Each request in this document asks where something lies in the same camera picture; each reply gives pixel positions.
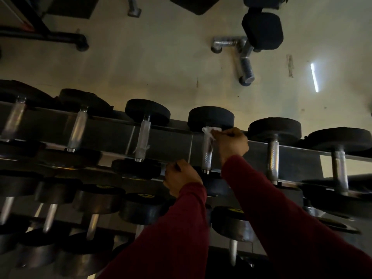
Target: red sleeve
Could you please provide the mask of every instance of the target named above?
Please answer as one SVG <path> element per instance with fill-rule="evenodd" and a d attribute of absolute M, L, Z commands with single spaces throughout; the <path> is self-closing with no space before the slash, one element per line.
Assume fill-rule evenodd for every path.
<path fill-rule="evenodd" d="M 367 254 L 287 199 L 242 157 L 230 157 L 222 177 L 282 277 L 372 277 L 372 259 Z"/>
<path fill-rule="evenodd" d="M 146 227 L 99 279 L 204 279 L 209 246 L 206 199 L 204 186 L 185 185 L 165 216 Z"/>

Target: black metal frame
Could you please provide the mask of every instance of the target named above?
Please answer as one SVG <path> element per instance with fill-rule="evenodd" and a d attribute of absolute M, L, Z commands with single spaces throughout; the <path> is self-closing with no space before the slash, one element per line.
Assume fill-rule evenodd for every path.
<path fill-rule="evenodd" d="M 25 31 L 20 28 L 0 26 L 0 37 L 14 37 L 23 39 L 34 39 L 51 42 L 72 43 L 78 51 L 86 51 L 89 48 L 86 37 L 79 33 L 52 32 L 41 20 L 34 9 L 26 0 L 10 0 L 24 17 L 31 23 L 35 31 Z"/>

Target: person's left hand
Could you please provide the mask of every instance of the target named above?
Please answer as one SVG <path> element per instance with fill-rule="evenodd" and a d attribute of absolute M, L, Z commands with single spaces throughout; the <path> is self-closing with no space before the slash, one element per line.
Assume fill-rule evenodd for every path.
<path fill-rule="evenodd" d="M 188 183 L 203 185 L 202 178 L 187 161 L 181 159 L 175 163 L 167 164 L 163 184 L 169 189 L 171 196 L 178 198 L 180 190 Z"/>

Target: yellow label on dumbbell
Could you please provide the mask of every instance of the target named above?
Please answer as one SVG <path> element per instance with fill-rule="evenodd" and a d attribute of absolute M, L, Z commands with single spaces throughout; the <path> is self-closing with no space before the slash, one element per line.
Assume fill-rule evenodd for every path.
<path fill-rule="evenodd" d="M 239 213 L 241 213 L 241 214 L 244 213 L 244 211 L 242 211 L 241 209 L 235 209 L 235 208 L 229 208 L 229 211 L 239 212 Z"/>
<path fill-rule="evenodd" d="M 154 195 L 150 195 L 150 194 L 138 194 L 138 196 L 141 196 L 141 197 L 144 197 L 144 198 L 148 198 L 148 199 L 151 199 L 151 198 L 154 198 L 155 197 Z"/>
<path fill-rule="evenodd" d="M 101 189 L 111 189 L 113 188 L 112 186 L 106 186 L 106 185 L 96 185 L 98 188 L 101 188 Z"/>

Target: scuff mark on floor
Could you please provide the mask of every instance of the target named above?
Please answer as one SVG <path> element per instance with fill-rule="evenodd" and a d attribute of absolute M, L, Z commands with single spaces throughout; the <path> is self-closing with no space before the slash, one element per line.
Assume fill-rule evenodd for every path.
<path fill-rule="evenodd" d="M 291 54 L 287 55 L 287 66 L 288 66 L 288 76 L 293 78 L 293 70 L 295 69 L 293 65 L 293 56 Z"/>

